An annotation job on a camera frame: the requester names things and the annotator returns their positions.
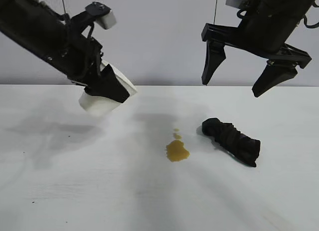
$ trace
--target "table surface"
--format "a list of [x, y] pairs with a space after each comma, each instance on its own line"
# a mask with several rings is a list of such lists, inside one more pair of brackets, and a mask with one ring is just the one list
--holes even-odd
[[[81, 87], [0, 86], [1, 231], [318, 230], [319, 88], [138, 90], [97, 119]], [[257, 168], [201, 134], [211, 117], [261, 140]]]

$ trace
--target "liquid spill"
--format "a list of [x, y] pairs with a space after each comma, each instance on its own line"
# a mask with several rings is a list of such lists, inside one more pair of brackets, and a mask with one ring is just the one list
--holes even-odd
[[181, 137], [179, 134], [174, 133], [174, 138], [175, 138], [176, 140], [181, 140], [182, 137]]
[[173, 136], [175, 140], [166, 146], [167, 158], [171, 162], [178, 162], [187, 159], [190, 153], [184, 148], [184, 143], [180, 140], [182, 137], [177, 133], [174, 133]]

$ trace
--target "wire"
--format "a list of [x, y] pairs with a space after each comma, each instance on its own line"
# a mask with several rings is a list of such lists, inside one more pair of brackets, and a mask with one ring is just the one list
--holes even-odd
[[216, 4], [215, 4], [214, 24], [215, 24], [215, 19], [216, 19], [216, 12], [217, 12], [217, 2], [218, 2], [218, 0], [216, 0]]
[[305, 24], [305, 27], [307, 27], [309, 29], [314, 29], [314, 28], [318, 28], [319, 27], [319, 22], [314, 24], [314, 25], [308, 25], [308, 18], [307, 18], [306, 15], [304, 16], [304, 24]]
[[65, 3], [64, 3], [64, 0], [62, 0], [62, 4], [63, 4], [63, 9], [64, 9], [64, 14], [66, 14], [66, 10], [65, 10]]

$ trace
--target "white tabletop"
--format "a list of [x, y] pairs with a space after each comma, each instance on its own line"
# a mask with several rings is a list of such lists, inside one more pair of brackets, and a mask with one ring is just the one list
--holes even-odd
[[[0, 86], [1, 231], [318, 230], [319, 88], [138, 90], [95, 119], [81, 87]], [[257, 168], [201, 135], [211, 117], [261, 140]]]

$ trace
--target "black cloth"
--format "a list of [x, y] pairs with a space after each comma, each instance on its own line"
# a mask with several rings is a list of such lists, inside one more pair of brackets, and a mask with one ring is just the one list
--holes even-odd
[[223, 148], [248, 166], [256, 167], [260, 152], [260, 141], [249, 138], [238, 131], [233, 124], [223, 123], [217, 118], [205, 120], [203, 134], [212, 136]]

